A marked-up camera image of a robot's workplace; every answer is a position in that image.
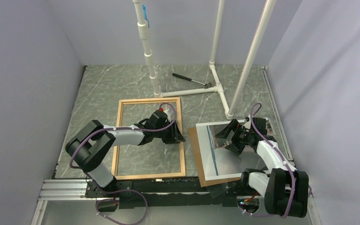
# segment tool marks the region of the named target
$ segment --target white wall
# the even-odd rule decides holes
[[[144,64],[131,0],[49,0],[81,62]],[[145,0],[157,64],[207,64],[219,0]],[[244,64],[264,0],[227,0],[216,63]],[[278,0],[255,64],[267,65],[301,0]]]
[[[268,75],[323,224],[360,224],[360,1],[303,0]]]
[[[0,0],[0,225],[30,224],[82,66],[44,0]]]

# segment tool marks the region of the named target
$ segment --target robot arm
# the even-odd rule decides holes
[[[296,178],[295,194],[288,215],[305,217],[307,213],[308,175],[305,172],[298,171],[286,159],[282,160],[285,158],[282,153],[274,150],[274,148],[278,148],[278,144],[274,137],[267,136],[266,119],[253,118],[253,122],[259,132],[273,146],[263,140],[253,127],[248,128],[245,124],[241,126],[237,120],[232,120],[225,129],[215,135],[217,138],[230,138],[231,144],[226,146],[226,149],[236,154],[241,154],[246,146],[252,147],[270,171],[270,174],[267,175],[260,170],[247,168],[242,173],[241,186],[243,188],[251,187],[261,196],[264,196],[264,205],[269,214],[282,216],[290,198],[290,188],[292,187],[290,173],[293,173]]]
[[[92,120],[67,143],[65,150],[73,156],[90,134],[106,129],[91,138],[94,143],[86,142],[75,155],[74,161],[104,191],[115,191],[117,180],[102,162],[109,149],[124,144],[144,145],[154,138],[162,139],[165,144],[184,142],[176,122],[162,129],[169,125],[168,115],[162,108],[156,110],[149,119],[143,119],[129,127],[111,127],[101,124],[98,120]]]

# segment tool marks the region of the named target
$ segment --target wooden frame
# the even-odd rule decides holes
[[[148,104],[148,103],[163,103],[163,102],[174,102],[176,103],[177,109],[177,126],[181,133],[183,133],[183,126],[181,123],[181,106],[180,106],[180,97],[165,97],[165,98],[144,98],[144,99],[124,99],[119,100],[118,106],[118,117],[117,117],[117,127],[122,126],[122,114],[124,105],[132,104]],[[155,178],[170,178],[170,177],[184,177],[186,176],[186,161],[184,156],[184,144],[179,144],[180,152],[180,172],[173,173],[155,173],[155,174],[141,174],[141,175],[124,175],[118,176],[118,160],[119,160],[119,146],[114,146],[114,155],[112,158],[112,168],[111,172],[114,174],[117,180],[135,180],[135,179],[155,179]]]

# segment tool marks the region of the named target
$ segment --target blue clip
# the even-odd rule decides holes
[[[148,19],[147,19],[147,13],[145,12],[145,5],[143,5],[143,12],[144,12],[144,19],[145,19],[145,21],[147,21],[147,23],[148,23],[148,28],[150,28],[150,22],[148,21]]]

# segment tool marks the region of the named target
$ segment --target marble tabletop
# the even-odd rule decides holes
[[[231,104],[243,65],[216,65],[219,79],[223,85],[227,102]],[[158,65],[157,71],[163,92],[197,89],[202,86],[172,76],[172,73],[191,77],[201,82],[215,83],[208,65]],[[82,78],[79,93],[68,126],[64,143],[67,143],[80,129],[91,120],[115,126],[120,99],[153,98],[148,69],[145,65],[103,65],[88,66]],[[183,123],[186,174],[197,176],[195,159],[192,153],[188,128],[196,123],[226,121],[223,105],[217,93],[204,93],[181,96],[181,115]],[[251,106],[262,103],[262,109],[256,115],[268,117],[275,132],[274,137],[283,153],[285,145],[272,107],[270,94],[259,66],[253,65],[247,77],[241,95],[240,104],[234,114],[236,119],[248,116]],[[122,125],[129,126],[149,117],[156,105],[127,105],[124,108],[126,119]],[[69,155],[62,150],[56,178],[83,178],[81,170],[68,166]],[[104,158],[104,164],[111,169],[113,150]],[[180,171],[178,146],[164,145],[159,140],[144,146],[121,147],[118,163],[118,175],[173,173]]]

